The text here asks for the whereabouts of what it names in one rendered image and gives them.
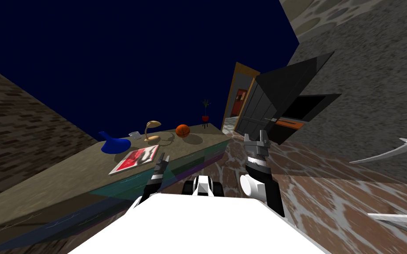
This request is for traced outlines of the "dark grey door leaf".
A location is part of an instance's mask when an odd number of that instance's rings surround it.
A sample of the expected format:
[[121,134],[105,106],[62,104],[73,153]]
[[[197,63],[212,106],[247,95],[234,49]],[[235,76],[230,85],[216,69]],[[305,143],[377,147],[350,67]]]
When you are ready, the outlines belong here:
[[270,97],[254,79],[234,131],[241,136],[248,134],[252,141],[258,140],[260,131],[267,127],[276,112]]

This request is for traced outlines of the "red door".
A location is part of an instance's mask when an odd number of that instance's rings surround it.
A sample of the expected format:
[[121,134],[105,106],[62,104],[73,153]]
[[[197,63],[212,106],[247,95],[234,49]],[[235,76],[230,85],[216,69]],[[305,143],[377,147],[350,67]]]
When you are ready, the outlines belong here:
[[244,103],[244,97],[247,93],[247,90],[239,89],[237,91],[233,108],[231,110],[231,117],[239,116],[240,110]]

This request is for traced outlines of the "blue vase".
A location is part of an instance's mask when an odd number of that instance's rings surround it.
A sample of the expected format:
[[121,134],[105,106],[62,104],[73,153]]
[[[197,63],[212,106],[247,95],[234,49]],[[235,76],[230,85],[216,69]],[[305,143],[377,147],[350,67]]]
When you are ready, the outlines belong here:
[[101,151],[106,154],[123,153],[131,147],[131,142],[128,139],[112,138],[104,131],[99,132],[99,134],[105,139]]

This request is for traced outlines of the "white curved furniture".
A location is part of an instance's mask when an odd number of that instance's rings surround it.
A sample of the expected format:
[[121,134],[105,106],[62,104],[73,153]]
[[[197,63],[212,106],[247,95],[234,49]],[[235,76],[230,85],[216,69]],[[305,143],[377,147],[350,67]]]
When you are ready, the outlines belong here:
[[[388,152],[382,153],[380,155],[376,155],[373,157],[369,157],[366,159],[362,160],[357,160],[357,161],[351,161],[351,164],[360,164],[360,163],[365,163],[365,162],[371,162],[371,161],[377,161],[385,158],[389,158],[392,156],[396,156],[398,154],[402,154],[407,152],[407,139],[406,138],[400,138],[401,141],[404,142],[403,145],[400,147],[390,150]],[[379,213],[368,213],[367,214],[369,217],[375,220],[384,220],[384,221],[389,221],[389,222],[402,222],[402,223],[407,223],[407,215],[399,215],[399,214],[379,214]]]

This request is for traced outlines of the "red and white book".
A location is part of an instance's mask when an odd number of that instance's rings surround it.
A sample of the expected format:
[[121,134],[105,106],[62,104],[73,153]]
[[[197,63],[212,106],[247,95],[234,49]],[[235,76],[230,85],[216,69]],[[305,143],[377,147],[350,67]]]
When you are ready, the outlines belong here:
[[153,161],[155,154],[158,151],[159,145],[150,146],[147,148],[137,149],[129,152],[118,165],[109,172],[109,175],[114,175],[131,168],[141,166]]

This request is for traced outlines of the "long tan-topped drawer sideboard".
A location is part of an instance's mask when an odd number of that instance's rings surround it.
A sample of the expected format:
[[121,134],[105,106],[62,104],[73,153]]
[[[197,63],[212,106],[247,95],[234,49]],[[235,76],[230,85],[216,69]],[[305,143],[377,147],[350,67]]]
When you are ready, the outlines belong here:
[[[192,126],[186,138],[174,130],[158,132],[156,142],[131,139],[130,151],[158,147],[170,158],[163,187],[222,158],[229,137],[218,128]],[[57,241],[106,220],[143,194],[154,158],[116,174],[126,153],[105,154],[103,143],[75,154],[0,194],[0,251]]]

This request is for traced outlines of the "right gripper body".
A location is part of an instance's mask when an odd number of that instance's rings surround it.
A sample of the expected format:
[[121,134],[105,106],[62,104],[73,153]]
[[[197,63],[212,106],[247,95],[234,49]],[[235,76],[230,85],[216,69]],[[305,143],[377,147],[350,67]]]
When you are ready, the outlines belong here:
[[245,150],[247,153],[263,157],[268,157],[270,155],[270,144],[271,142],[267,139],[263,141],[244,141]]

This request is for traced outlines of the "plant in red pot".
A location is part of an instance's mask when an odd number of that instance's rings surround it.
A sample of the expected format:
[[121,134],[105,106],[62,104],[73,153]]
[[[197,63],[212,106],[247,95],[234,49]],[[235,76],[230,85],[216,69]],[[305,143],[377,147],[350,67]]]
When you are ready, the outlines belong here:
[[203,106],[204,106],[204,115],[202,116],[202,126],[204,127],[204,129],[208,126],[208,119],[209,116],[207,115],[207,107],[210,104],[210,100],[209,99],[204,99],[202,101]]

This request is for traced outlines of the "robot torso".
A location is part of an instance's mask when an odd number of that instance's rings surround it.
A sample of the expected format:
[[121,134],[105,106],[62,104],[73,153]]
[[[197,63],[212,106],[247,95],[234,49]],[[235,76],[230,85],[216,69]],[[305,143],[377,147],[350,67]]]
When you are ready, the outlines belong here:
[[263,183],[245,175],[247,198],[154,194],[69,254],[331,254],[264,204]]

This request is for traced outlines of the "black cabinet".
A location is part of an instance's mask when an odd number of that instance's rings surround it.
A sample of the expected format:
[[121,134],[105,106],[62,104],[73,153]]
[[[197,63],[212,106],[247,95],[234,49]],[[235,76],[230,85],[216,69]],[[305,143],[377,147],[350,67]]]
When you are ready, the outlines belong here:
[[257,76],[258,84],[277,110],[273,116],[277,122],[268,123],[264,129],[271,141],[282,144],[340,96],[339,93],[301,94],[333,54],[323,54]]

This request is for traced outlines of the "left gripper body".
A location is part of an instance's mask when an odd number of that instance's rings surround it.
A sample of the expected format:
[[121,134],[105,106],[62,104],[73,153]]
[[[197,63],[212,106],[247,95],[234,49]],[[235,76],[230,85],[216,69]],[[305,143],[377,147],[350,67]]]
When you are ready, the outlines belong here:
[[168,165],[167,160],[158,161],[154,168],[154,176],[162,176],[167,168]]

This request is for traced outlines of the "orange basketball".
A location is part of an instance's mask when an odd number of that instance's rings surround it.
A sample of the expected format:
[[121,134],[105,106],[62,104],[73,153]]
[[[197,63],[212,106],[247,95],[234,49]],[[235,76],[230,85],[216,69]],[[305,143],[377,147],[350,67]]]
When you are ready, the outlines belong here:
[[185,124],[181,124],[175,129],[175,133],[180,138],[186,138],[190,134],[190,128]]

